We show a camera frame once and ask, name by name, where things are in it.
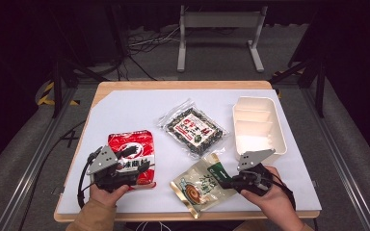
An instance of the food package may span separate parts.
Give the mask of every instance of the food package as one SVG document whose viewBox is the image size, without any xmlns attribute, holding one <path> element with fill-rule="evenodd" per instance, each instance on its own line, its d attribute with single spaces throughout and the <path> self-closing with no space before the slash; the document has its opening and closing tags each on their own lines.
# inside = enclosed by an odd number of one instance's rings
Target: food package
<svg viewBox="0 0 370 231">
<path fill-rule="evenodd" d="M 231 182 L 232 178 L 226 173 L 217 154 L 211 153 L 173 179 L 170 185 L 192 216 L 199 218 L 200 212 L 237 193 L 233 189 L 223 189 L 219 181 Z"/>
<path fill-rule="evenodd" d="M 158 126 L 179 141 L 193 158 L 219 149 L 228 132 L 188 99 L 158 121 Z"/>
<path fill-rule="evenodd" d="M 142 163 L 150 161 L 148 170 L 140 173 L 137 185 L 130 186 L 130 190 L 150 189 L 156 186 L 156 182 L 153 181 L 155 174 L 154 141 L 149 131 L 110 134 L 108 143 L 115 153 L 129 147 L 136 147 L 135 153 L 127 157 L 121 156 L 119 162 L 122 164 L 122 169 L 120 172 L 135 170 Z"/>
</svg>

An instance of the hand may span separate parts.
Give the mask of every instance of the hand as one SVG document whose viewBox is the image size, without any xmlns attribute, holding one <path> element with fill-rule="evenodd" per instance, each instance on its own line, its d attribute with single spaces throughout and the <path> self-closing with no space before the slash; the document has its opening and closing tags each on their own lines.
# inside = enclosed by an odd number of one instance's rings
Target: hand
<svg viewBox="0 0 370 231">
<path fill-rule="evenodd" d="M 280 177 L 278 171 L 274 167 L 265 168 L 277 177 Z M 287 195 L 279 186 L 273 185 L 263 196 L 246 190 L 242 190 L 241 195 L 251 203 L 257 205 L 264 215 L 277 224 L 282 230 L 301 230 L 304 227 L 303 222 L 297 216 Z"/>
<path fill-rule="evenodd" d="M 115 191 L 109 193 L 101 190 L 96 184 L 90 186 L 90 198 L 104 204 L 108 207 L 116 207 L 117 201 L 128 191 L 128 186 L 123 185 Z"/>
</svg>

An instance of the red snack bag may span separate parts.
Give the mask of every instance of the red snack bag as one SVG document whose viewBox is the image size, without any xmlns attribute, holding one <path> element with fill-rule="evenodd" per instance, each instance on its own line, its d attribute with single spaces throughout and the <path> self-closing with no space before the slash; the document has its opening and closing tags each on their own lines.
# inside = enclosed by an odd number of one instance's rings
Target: red snack bag
<svg viewBox="0 0 370 231">
<path fill-rule="evenodd" d="M 120 152 L 132 146 L 136 147 L 134 154 L 120 158 L 119 161 L 123 165 L 123 168 L 119 170 L 120 172 L 135 170 L 142 163 L 150 161 L 148 170 L 139 175 L 137 185 L 130 186 L 130 190 L 156 186 L 156 183 L 153 182 L 155 171 L 154 141 L 149 131 L 110 134 L 108 143 L 114 152 Z"/>
</svg>

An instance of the white plastic container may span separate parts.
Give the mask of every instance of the white plastic container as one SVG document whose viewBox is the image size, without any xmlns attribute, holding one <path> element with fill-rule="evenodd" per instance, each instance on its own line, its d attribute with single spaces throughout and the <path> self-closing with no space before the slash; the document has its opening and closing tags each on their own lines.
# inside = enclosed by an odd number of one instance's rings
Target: white plastic container
<svg viewBox="0 0 370 231">
<path fill-rule="evenodd" d="M 271 165 L 286 153 L 287 146 L 271 98 L 242 96 L 233 106 L 236 159 L 246 151 L 273 149 L 272 156 L 262 162 Z"/>
</svg>

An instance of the sleeve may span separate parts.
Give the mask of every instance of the sleeve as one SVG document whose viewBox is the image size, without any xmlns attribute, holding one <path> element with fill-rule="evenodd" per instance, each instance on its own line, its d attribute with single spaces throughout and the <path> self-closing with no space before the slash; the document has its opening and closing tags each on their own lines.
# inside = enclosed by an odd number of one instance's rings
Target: sleeve
<svg viewBox="0 0 370 231">
<path fill-rule="evenodd" d="M 307 224 L 305 224 L 301 231 L 313 231 L 313 229 Z"/>
<path fill-rule="evenodd" d="M 90 198 L 66 231 L 112 231 L 115 217 L 116 208 Z"/>
</svg>

